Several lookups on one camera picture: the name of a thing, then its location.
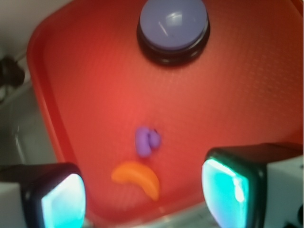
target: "orange tray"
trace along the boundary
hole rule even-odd
[[[303,17],[290,0],[205,0],[211,33],[201,56],[176,67],[141,53],[145,0],[75,0],[32,35],[28,65],[59,162],[82,171],[87,216],[136,225],[202,202],[201,166],[214,146],[303,143]],[[157,129],[149,159],[137,127]],[[111,181],[124,161],[150,166],[159,201]]]

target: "glowing cyan panel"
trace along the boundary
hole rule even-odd
[[[248,179],[215,159],[206,160],[202,170],[206,204],[223,228],[246,227]]]
[[[80,228],[85,219],[86,194],[82,178],[71,174],[41,200],[46,228]]]

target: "purple button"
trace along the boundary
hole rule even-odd
[[[168,51],[195,43],[207,23],[207,11],[201,0],[148,0],[140,16],[146,39]]]

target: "round button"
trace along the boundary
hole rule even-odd
[[[137,38],[153,60],[180,63],[197,56],[209,37],[209,19],[201,0],[148,0]]]

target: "purple play dough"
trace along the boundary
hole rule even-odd
[[[161,145],[162,139],[156,130],[151,130],[149,133],[149,145],[152,149],[157,149]]]
[[[147,127],[140,127],[135,132],[135,147],[140,157],[149,157],[152,152],[149,145],[149,133],[150,129]]]
[[[206,23],[207,11],[201,0],[148,0],[140,16],[148,41],[168,51],[189,47]]]
[[[161,136],[157,131],[150,130],[148,127],[139,127],[135,132],[135,148],[140,157],[149,157],[151,149],[159,148],[161,141]]]

